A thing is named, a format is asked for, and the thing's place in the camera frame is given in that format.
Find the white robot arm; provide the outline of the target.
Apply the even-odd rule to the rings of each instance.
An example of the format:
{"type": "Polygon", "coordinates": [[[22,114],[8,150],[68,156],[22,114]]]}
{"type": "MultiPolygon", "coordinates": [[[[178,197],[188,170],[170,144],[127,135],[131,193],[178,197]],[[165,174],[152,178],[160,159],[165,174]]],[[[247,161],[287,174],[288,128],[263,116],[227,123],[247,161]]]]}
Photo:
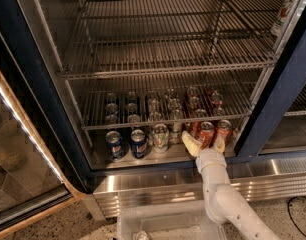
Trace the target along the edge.
{"type": "Polygon", "coordinates": [[[247,240],[280,240],[231,185],[223,155],[224,139],[203,149],[200,141],[183,131],[182,141],[202,176],[204,207],[209,219],[218,224],[231,222],[247,240]]]}

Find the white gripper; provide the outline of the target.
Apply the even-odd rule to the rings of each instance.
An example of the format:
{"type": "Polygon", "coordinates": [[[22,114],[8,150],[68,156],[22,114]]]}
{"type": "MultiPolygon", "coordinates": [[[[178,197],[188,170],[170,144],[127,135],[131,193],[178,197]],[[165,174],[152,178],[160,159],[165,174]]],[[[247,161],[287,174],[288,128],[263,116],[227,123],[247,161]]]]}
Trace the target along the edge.
{"type": "Polygon", "coordinates": [[[222,136],[215,139],[213,148],[206,148],[201,151],[202,143],[192,137],[187,131],[182,132],[182,141],[189,154],[196,158],[196,166],[199,173],[206,169],[217,169],[225,171],[227,164],[223,152],[225,151],[225,140],[222,136]]]}

